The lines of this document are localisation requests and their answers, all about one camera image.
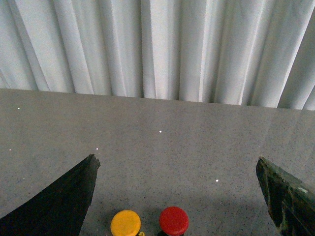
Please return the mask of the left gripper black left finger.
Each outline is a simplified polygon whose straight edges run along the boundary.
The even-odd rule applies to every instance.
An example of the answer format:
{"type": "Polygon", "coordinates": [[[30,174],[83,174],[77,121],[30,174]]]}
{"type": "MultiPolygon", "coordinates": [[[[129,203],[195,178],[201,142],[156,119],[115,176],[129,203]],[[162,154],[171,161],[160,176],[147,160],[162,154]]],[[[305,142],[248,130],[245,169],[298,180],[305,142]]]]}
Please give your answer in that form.
{"type": "Polygon", "coordinates": [[[2,236],[77,236],[91,205],[100,161],[90,154],[0,220],[2,236]]]}

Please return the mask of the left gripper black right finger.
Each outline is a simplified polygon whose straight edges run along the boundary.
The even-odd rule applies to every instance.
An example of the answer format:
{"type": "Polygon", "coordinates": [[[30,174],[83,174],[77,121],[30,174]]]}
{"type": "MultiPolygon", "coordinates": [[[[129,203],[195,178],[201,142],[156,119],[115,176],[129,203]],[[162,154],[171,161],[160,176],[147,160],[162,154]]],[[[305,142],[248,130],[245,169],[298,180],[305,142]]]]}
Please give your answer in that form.
{"type": "Polygon", "coordinates": [[[315,192],[303,181],[264,157],[258,159],[256,176],[268,213],[279,234],[313,236],[315,192]]]}

